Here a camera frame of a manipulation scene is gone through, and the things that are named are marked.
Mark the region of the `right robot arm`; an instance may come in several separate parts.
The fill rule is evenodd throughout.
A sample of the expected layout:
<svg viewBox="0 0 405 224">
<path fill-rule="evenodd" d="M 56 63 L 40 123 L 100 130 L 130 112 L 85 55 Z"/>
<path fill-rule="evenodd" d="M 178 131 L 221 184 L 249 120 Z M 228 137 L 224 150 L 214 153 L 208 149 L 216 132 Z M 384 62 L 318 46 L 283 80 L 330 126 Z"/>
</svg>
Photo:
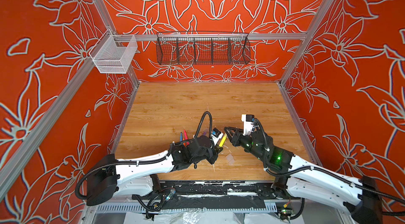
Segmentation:
<svg viewBox="0 0 405 224">
<path fill-rule="evenodd" d="M 383 211 L 383 198 L 400 204 L 405 201 L 378 191 L 375 179 L 369 176 L 358 179 L 320 167 L 275 146 L 273 139 L 256 126 L 248 133 L 226 127 L 225 133 L 233 146 L 242 147 L 262 162 L 264 171 L 275 178 L 273 189 L 279 197 L 301 198 L 333 207 L 358 224 L 381 224 L 385 216 L 405 215 L 404 211 Z"/>
</svg>

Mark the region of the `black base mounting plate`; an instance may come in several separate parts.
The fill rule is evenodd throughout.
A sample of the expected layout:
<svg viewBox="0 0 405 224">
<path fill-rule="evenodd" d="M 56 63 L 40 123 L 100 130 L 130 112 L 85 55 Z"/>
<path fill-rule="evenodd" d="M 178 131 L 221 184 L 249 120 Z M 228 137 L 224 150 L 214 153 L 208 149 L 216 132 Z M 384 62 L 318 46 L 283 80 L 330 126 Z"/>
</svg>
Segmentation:
<svg viewBox="0 0 405 224">
<path fill-rule="evenodd" d="M 160 187 L 140 199 L 159 203 L 161 197 L 169 197 L 161 210 L 200 209 L 200 210 L 299 210 L 300 198 L 277 196 L 270 181 L 160 181 Z"/>
</svg>

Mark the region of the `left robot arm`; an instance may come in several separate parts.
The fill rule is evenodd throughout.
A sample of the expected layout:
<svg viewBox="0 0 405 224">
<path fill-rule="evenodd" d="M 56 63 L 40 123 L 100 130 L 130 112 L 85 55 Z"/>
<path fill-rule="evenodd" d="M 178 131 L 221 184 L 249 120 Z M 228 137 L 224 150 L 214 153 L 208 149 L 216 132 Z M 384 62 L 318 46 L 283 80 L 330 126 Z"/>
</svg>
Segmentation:
<svg viewBox="0 0 405 224">
<path fill-rule="evenodd" d="M 222 132 L 172 143 L 161 153 L 136 159 L 103 157 L 76 184 L 75 196 L 87 206 L 97 206 L 120 195 L 146 196 L 157 190 L 158 173 L 186 170 L 206 160 L 214 164 L 223 150 Z"/>
</svg>

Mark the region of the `yellow marker pen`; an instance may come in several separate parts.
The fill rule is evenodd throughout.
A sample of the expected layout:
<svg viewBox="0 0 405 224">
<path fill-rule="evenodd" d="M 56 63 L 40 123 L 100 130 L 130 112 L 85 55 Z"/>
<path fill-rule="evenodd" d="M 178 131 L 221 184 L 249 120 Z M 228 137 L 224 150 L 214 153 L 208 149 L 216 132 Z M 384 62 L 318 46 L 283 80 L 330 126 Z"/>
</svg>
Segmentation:
<svg viewBox="0 0 405 224">
<path fill-rule="evenodd" d="M 220 148 L 222 148 L 223 147 L 223 145 L 224 145 L 224 143 L 226 142 L 226 140 L 227 140 L 227 135 L 226 134 L 224 134 L 224 136 L 222 137 L 222 139 L 221 139 L 221 141 L 219 142 L 219 147 Z"/>
</svg>

